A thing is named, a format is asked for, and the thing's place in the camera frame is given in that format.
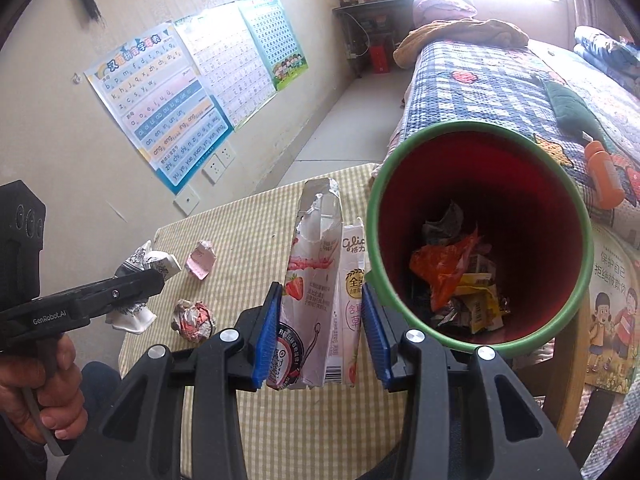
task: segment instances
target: pink pillow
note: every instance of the pink pillow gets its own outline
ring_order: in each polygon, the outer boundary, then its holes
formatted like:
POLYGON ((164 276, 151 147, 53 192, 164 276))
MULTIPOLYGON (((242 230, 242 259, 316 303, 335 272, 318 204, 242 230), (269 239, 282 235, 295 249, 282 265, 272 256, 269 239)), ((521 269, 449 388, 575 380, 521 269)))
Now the pink pillow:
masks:
POLYGON ((478 10, 464 0, 414 0, 414 25, 421 27, 434 20, 472 18, 478 10))

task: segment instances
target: red box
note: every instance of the red box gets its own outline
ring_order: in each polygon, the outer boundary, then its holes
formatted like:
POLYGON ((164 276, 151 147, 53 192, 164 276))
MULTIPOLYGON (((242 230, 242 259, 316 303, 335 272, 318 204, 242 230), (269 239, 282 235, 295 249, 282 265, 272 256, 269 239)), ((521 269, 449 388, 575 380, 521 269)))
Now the red box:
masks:
POLYGON ((384 45, 372 45, 369 47, 373 72, 383 74, 389 72, 389 64, 386 62, 386 52, 384 45))

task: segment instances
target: electrical outlet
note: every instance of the electrical outlet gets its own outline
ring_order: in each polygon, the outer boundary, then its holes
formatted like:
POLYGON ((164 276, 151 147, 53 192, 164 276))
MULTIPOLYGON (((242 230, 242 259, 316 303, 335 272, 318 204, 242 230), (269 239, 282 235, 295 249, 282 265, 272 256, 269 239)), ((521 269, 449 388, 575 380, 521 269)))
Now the electrical outlet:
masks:
POLYGON ((225 173, 225 165, 222 164, 218 156, 214 153, 211 158, 205 162, 202 173, 207 175, 207 178, 215 184, 223 173, 225 173))
POLYGON ((184 186, 184 189, 174 199, 174 204, 187 216, 195 209, 198 202, 200 202, 200 197, 190 186, 184 186))
POLYGON ((225 168, 228 168, 236 158, 236 152, 228 142, 222 143, 222 145, 216 151, 216 155, 220 159, 220 162, 225 165, 225 168))

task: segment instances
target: brown blanket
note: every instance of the brown blanket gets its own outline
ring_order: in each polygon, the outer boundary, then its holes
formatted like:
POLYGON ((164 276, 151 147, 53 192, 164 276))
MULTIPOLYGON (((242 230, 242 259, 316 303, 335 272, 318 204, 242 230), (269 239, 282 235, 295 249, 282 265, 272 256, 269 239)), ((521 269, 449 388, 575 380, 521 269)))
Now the brown blanket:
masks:
POLYGON ((446 22, 436 20, 412 30, 394 52, 401 68, 411 68, 422 48, 436 40, 464 41, 502 48, 527 46, 529 37, 518 27, 500 20, 480 22, 471 18, 446 22))

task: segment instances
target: pinyin alphabet chart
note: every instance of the pinyin alphabet chart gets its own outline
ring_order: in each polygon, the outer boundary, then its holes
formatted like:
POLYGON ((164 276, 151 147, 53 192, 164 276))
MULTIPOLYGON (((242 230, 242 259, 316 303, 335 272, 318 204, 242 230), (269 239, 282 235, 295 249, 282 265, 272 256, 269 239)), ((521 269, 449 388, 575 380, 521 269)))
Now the pinyin alphabet chart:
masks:
POLYGON ((85 75, 174 193, 233 129, 203 87, 171 23, 121 45, 85 75))
POLYGON ((235 2, 183 18, 175 27, 233 126, 243 124, 275 95, 235 2))
POLYGON ((277 90, 282 90, 308 65, 280 0, 239 0, 244 17, 277 90))

